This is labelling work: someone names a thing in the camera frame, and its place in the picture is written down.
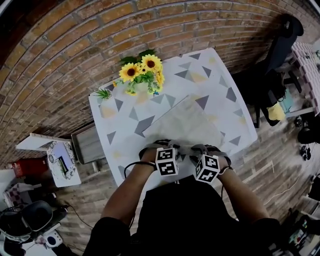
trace sunflower center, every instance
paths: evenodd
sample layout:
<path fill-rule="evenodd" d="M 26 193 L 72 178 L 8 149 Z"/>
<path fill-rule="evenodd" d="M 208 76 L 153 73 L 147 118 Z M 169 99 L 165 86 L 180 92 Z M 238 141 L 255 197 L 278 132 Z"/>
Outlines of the sunflower center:
<path fill-rule="evenodd" d="M 128 76 L 132 77 L 136 73 L 136 71 L 133 68 L 130 68 L 126 73 Z"/>
<path fill-rule="evenodd" d="M 156 65 L 152 60 L 148 60 L 146 64 L 148 65 L 149 68 L 154 68 Z"/>

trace black shirt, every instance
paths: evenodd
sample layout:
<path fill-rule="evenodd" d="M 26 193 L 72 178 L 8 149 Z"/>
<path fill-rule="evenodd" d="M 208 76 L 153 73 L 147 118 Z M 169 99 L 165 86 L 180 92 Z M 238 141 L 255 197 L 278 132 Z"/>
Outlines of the black shirt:
<path fill-rule="evenodd" d="M 146 193 L 137 233 L 118 219 L 94 226 L 84 256 L 93 255 L 268 255 L 280 224 L 254 224 L 230 217 L 209 184 L 189 176 Z"/>

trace purple notebook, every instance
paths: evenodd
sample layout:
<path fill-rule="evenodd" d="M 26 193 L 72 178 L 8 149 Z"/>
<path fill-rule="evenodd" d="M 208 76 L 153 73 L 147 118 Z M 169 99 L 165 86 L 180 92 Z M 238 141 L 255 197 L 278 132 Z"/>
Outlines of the purple notebook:
<path fill-rule="evenodd" d="M 59 157 L 62 157 L 65 167 L 67 168 L 67 170 L 73 165 L 71 158 L 68 154 L 68 151 L 64 145 L 63 142 L 58 142 L 54 147 L 53 147 L 53 153 L 56 157 L 56 159 L 58 159 Z"/>

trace brick wall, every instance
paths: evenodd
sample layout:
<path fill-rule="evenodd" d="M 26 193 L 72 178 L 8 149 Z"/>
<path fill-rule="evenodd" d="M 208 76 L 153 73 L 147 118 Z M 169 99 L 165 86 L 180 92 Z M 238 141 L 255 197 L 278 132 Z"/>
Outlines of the brick wall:
<path fill-rule="evenodd" d="M 301 20 L 300 41 L 320 37 L 320 19 L 302 0 L 62 1 L 0 70 L 0 165 L 39 155 L 15 150 L 31 132 L 61 136 L 91 121 L 88 95 L 118 77 L 121 57 L 155 48 L 164 60 L 213 47 L 235 72 L 267 52 L 281 13 Z"/>

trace red container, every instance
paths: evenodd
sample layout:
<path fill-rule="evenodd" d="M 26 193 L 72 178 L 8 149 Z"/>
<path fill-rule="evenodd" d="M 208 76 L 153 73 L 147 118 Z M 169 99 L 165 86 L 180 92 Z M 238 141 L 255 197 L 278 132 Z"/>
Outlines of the red container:
<path fill-rule="evenodd" d="M 12 165 L 17 178 L 21 176 L 42 174 L 48 170 L 45 158 L 20 159 Z"/>

